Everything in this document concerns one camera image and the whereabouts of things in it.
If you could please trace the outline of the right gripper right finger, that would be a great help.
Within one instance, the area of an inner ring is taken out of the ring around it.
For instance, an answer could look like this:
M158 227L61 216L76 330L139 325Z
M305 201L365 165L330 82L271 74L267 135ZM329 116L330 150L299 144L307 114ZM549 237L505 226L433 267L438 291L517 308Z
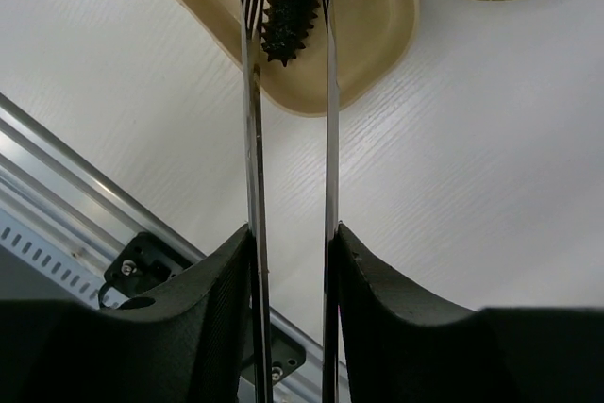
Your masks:
M338 299L354 402L599 402L603 312L467 309L336 238Z

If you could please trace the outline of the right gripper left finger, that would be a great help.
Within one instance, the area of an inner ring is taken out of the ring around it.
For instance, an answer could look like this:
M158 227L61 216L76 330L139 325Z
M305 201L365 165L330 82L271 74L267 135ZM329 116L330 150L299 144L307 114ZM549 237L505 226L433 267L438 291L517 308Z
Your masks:
M5 402L233 402L250 303L251 235L116 309L1 304Z

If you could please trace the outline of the black sea cucumber food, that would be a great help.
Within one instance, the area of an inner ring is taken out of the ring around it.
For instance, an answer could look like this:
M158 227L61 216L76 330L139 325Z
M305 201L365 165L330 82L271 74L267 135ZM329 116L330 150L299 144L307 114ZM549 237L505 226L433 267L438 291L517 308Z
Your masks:
M268 0L261 46L269 61L287 66L306 48L318 7L319 0Z

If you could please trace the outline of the metal food tongs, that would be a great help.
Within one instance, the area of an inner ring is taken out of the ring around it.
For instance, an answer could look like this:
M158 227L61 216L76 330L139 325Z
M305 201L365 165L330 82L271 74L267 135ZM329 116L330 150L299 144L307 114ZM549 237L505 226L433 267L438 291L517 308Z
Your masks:
M260 31L264 0L239 0L248 219L254 239L251 299L256 399L273 399L269 284L260 100ZM335 12L322 0L327 30L327 151L323 304L322 399L339 399L339 309L336 238L339 230L339 111Z

